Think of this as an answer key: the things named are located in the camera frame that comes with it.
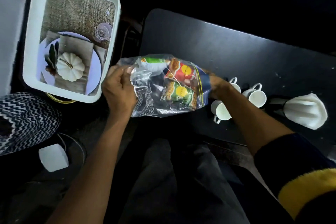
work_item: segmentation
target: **white object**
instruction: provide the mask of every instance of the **white object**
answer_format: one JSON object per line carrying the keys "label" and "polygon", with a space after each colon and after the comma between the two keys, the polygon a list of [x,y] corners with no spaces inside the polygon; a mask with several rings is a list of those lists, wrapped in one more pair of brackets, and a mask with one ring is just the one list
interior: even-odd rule
{"label": "white object", "polygon": [[59,144],[53,144],[39,149],[39,157],[43,166],[49,172],[54,172],[69,166],[68,156]]}
{"label": "white object", "polygon": [[[36,72],[38,69],[37,60],[40,44],[39,40],[46,1],[47,0],[31,0],[30,3],[26,41],[24,46],[23,79],[28,86],[34,89],[42,90],[44,92],[48,92],[50,94],[54,94],[67,99],[73,99],[85,103],[93,103],[100,98],[102,94],[101,87],[99,87],[96,95],[89,96],[45,84],[43,82],[40,82],[40,80],[36,77]],[[106,60],[103,67],[103,71],[101,73],[100,84],[103,82],[103,79],[105,78],[107,71],[109,69],[121,11],[120,0],[107,0],[107,1],[113,2],[115,4],[115,14]]]}
{"label": "white object", "polygon": [[[74,32],[58,32],[60,35],[69,35],[69,36],[74,36],[79,39],[83,39],[86,41],[90,41],[88,38],[85,36],[82,36],[80,34],[74,33]],[[45,70],[45,67],[48,65],[47,62],[45,61],[44,55],[49,54],[49,49],[51,45],[55,45],[57,42],[59,42],[60,39],[55,39],[53,40],[50,44],[46,46],[46,40],[44,39],[39,46],[39,53],[38,53],[38,59],[37,59],[37,70],[36,70],[36,78],[39,79],[41,72],[43,74],[43,77],[45,81],[49,84],[54,86],[55,85],[55,77],[51,75],[48,71]],[[102,75],[102,65],[100,63],[98,54],[93,50],[92,52],[92,58],[91,58],[91,64],[90,64],[90,70],[89,70],[89,75],[87,78],[87,84],[86,84],[86,89],[85,89],[85,94],[90,94],[99,84],[100,78]]]}
{"label": "white object", "polygon": [[80,57],[74,53],[64,52],[57,58],[57,73],[64,79],[71,82],[82,78],[84,63]]}
{"label": "white object", "polygon": [[266,94],[264,91],[261,91],[261,88],[261,83],[257,83],[250,89],[243,92],[243,95],[258,108],[262,107],[267,100]]}
{"label": "white object", "polygon": [[238,90],[239,93],[241,92],[241,89],[240,89],[240,87],[239,87],[238,84],[237,84],[237,77],[233,77],[233,78],[229,81],[229,83],[231,83],[231,85],[232,85],[236,90]]}
{"label": "white object", "polygon": [[311,129],[321,127],[328,118],[323,102],[313,93],[288,100],[283,113],[289,120]]}
{"label": "white object", "polygon": [[213,101],[210,109],[212,113],[215,115],[215,117],[213,118],[213,121],[217,124],[219,124],[221,120],[231,119],[231,115],[229,114],[229,111],[227,110],[224,103],[220,100]]}

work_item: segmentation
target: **picture in tray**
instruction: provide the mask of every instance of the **picture in tray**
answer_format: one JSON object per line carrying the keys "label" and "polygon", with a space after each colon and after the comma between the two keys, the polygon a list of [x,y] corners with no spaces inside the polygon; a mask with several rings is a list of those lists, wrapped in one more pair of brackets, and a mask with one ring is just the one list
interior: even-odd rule
{"label": "picture in tray", "polygon": [[94,96],[115,15],[107,0],[47,0],[38,55],[38,80]]}

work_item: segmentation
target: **zigzag patterned fabric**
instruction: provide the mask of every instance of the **zigzag patterned fabric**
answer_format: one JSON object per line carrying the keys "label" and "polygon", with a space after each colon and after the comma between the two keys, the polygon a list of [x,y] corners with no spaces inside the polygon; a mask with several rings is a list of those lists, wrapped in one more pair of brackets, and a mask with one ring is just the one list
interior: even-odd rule
{"label": "zigzag patterned fabric", "polygon": [[23,150],[48,139],[61,124],[59,111],[27,92],[1,97],[0,116],[11,125],[9,135],[0,135],[0,155]]}

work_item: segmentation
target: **dark sleeve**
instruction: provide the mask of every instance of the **dark sleeve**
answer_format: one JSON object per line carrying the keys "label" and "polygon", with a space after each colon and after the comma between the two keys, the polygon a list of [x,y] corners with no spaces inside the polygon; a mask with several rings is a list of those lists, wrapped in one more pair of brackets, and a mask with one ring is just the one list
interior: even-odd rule
{"label": "dark sleeve", "polygon": [[336,164],[299,134],[285,135],[263,146],[255,154],[254,163],[296,221],[305,218],[305,208],[314,201],[323,205],[327,203],[323,198],[329,198],[326,195],[335,195]]}

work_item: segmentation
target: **white cup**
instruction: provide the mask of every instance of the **white cup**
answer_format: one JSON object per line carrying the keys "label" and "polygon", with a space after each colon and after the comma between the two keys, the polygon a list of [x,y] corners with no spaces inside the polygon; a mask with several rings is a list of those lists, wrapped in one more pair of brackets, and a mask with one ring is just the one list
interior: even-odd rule
{"label": "white cup", "polygon": [[229,83],[231,83],[231,85],[232,85],[236,90],[238,90],[239,93],[240,93],[240,92],[241,92],[241,89],[240,89],[240,87],[238,86],[238,84],[236,84],[236,82],[237,82],[237,77],[233,77],[233,78],[229,81]]}
{"label": "white cup", "polygon": [[221,120],[231,119],[229,111],[227,110],[223,102],[220,100],[215,100],[214,102],[212,102],[210,109],[212,113],[215,115],[213,121],[217,124],[219,124]]}
{"label": "white cup", "polygon": [[261,83],[257,83],[252,88],[243,92],[243,95],[258,108],[262,107],[267,100],[266,94],[264,91],[261,91],[261,88]]}

